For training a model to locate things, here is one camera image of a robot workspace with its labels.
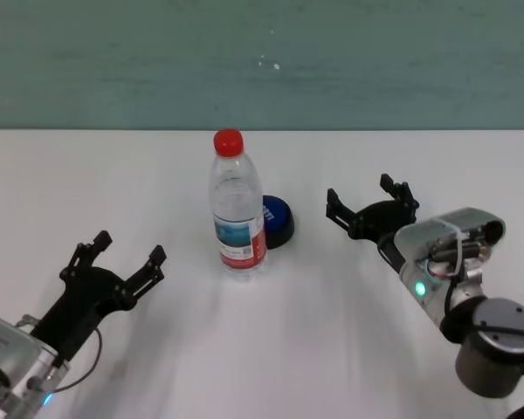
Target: table surface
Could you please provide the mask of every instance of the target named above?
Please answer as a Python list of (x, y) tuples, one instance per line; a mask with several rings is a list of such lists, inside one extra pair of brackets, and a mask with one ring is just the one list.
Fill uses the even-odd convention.
[[(524, 304), (524, 131), (245, 133), (265, 192), (297, 230), (264, 276), (224, 277), (210, 218), (209, 132), (0, 131), (0, 317), (41, 316), (78, 242), (108, 230), (97, 263), (125, 277), (156, 244), (166, 278), (101, 324), (95, 373), (39, 418), (502, 418), (524, 404), (466, 390), (445, 341), (375, 246), (325, 218), (334, 187), (354, 210), (407, 181), (424, 219), (489, 210), (507, 236), (485, 292)], [(97, 347), (72, 363), (69, 383)]]

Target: blue bottle cap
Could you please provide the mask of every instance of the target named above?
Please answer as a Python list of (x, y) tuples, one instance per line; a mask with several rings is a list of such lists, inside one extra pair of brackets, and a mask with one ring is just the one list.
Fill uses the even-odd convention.
[(276, 196), (264, 195), (265, 244), (270, 249), (289, 241), (295, 231), (293, 214), (289, 205)]

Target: water bottle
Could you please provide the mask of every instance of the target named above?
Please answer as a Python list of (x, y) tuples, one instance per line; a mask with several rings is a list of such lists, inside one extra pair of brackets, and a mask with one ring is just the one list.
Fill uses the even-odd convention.
[(217, 132), (214, 146), (210, 205), (219, 253), (226, 267), (249, 278), (266, 254), (262, 185), (238, 130)]

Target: green wall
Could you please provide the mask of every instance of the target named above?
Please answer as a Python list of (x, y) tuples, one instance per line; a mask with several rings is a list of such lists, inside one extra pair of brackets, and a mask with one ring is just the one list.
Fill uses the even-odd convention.
[(0, 127), (524, 128), (524, 0), (0, 0)]

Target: red bottle cap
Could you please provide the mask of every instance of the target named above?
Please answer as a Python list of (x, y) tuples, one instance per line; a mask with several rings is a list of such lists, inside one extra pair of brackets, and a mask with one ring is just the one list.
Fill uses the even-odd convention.
[(236, 157), (243, 152), (243, 135), (235, 128), (222, 129), (213, 137), (213, 145), (218, 155)]

